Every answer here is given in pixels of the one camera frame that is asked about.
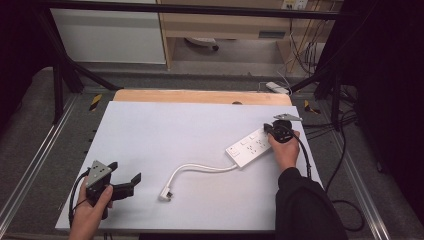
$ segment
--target wooden table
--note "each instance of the wooden table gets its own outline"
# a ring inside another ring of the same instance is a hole
[[[116,92],[113,100],[292,106],[290,97],[285,94],[257,92],[122,89]]]

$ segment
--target white power strip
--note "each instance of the white power strip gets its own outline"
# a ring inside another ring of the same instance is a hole
[[[225,151],[239,167],[244,167],[266,152],[270,147],[268,136],[262,127],[225,149]]]
[[[275,82],[269,82],[265,84],[267,88],[269,88],[271,91],[281,94],[287,94],[289,91],[285,89],[284,87],[276,84]]]

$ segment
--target power outlet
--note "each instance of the power outlet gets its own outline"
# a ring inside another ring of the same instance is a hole
[[[239,167],[244,167],[246,164],[257,159],[270,147],[271,145],[268,143],[268,135],[262,127],[244,137],[239,142],[233,144],[225,151]]]
[[[296,4],[296,0],[284,0],[282,9],[293,9]]]
[[[294,10],[305,10],[308,0],[296,0],[294,4]]]

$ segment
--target sleeve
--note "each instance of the sleeve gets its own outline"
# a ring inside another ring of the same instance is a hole
[[[302,177],[297,168],[288,168],[278,186],[276,239],[348,239],[321,185]]]

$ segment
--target plug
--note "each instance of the plug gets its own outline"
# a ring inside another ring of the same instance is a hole
[[[172,193],[170,191],[171,191],[171,189],[168,186],[165,186],[162,189],[162,192],[159,195],[159,200],[160,201],[170,202],[171,201],[171,197],[172,197]]]

